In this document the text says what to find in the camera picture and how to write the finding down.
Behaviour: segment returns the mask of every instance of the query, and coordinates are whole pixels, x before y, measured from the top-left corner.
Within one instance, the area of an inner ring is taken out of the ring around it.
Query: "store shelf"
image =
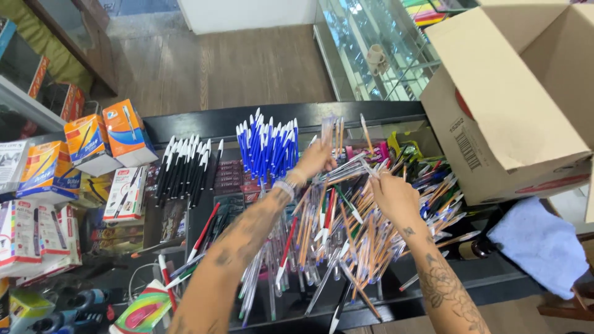
[[[338,100],[418,100],[440,64],[400,1],[319,0],[314,31],[331,37],[317,41]],[[386,59],[377,75],[373,45]]]

